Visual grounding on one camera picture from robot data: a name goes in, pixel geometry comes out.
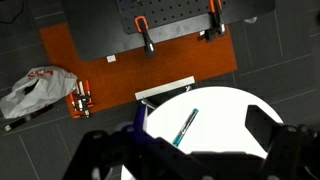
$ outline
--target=white circle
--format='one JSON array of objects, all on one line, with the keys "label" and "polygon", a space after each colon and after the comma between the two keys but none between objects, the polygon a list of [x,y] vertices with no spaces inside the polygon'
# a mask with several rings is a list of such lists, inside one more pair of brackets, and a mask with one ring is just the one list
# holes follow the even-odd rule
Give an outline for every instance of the white circle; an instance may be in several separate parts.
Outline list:
[{"label": "white circle", "polygon": [[[279,115],[263,100],[228,87],[207,87],[178,95],[148,116],[146,132],[172,143],[194,108],[199,112],[183,137],[179,149],[192,151],[242,151],[265,158],[267,153],[245,127],[248,105],[257,105],[276,122]],[[124,167],[122,180],[134,179]]]}]

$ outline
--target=gray tile floor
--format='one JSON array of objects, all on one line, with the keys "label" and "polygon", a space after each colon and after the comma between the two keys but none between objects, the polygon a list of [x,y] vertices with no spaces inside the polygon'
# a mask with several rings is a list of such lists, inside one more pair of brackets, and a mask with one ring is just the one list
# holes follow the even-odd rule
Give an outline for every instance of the gray tile floor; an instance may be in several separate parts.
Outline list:
[{"label": "gray tile floor", "polygon": [[[10,20],[22,2],[1,1],[0,21]],[[0,97],[32,67],[49,63],[37,30],[65,22],[58,0],[25,0],[24,6],[15,23],[0,24]],[[255,24],[232,24],[231,32],[238,71],[196,86],[246,90],[267,101],[284,122],[320,129],[320,1],[277,0],[275,12]],[[160,104],[180,92],[150,100]],[[41,118],[0,137],[1,179],[61,179],[84,133],[112,132],[131,121],[136,108],[132,102],[90,120],[72,120],[64,100],[55,103]],[[0,125],[7,122],[0,118]],[[117,168],[112,179],[120,179],[119,174]]]}]

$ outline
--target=plastic bag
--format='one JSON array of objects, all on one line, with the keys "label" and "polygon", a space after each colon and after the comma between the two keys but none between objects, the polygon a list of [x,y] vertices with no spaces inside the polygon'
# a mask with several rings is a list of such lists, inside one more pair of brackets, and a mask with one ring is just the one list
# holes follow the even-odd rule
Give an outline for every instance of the plastic bag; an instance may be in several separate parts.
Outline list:
[{"label": "plastic bag", "polygon": [[76,75],[58,67],[33,68],[1,99],[1,111],[6,119],[35,112],[72,92],[76,81]]}]

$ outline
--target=orange wooden board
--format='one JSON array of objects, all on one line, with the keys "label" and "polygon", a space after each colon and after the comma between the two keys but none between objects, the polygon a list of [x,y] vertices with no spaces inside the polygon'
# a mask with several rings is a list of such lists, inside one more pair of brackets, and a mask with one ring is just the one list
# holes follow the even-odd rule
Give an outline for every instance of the orange wooden board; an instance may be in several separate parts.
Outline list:
[{"label": "orange wooden board", "polygon": [[91,112],[135,101],[136,92],[186,77],[201,81],[237,69],[229,31],[211,43],[199,42],[198,33],[158,43],[151,59],[143,48],[131,50],[116,55],[112,63],[106,58],[80,60],[67,24],[41,29],[40,34],[52,65],[76,74],[79,80],[89,80]]}]

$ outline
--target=blue pen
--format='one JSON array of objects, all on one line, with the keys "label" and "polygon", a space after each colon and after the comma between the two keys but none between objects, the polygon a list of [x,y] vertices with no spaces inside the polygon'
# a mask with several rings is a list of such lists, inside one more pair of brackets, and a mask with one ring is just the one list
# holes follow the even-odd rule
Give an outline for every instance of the blue pen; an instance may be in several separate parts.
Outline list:
[{"label": "blue pen", "polygon": [[196,117],[197,113],[199,112],[198,109],[193,109],[190,116],[188,117],[187,121],[184,123],[184,125],[182,126],[182,128],[180,129],[178,135],[176,136],[176,138],[174,138],[173,140],[173,145],[178,147],[183,136],[186,134],[189,126],[191,125],[192,121],[194,120],[194,118]]}]

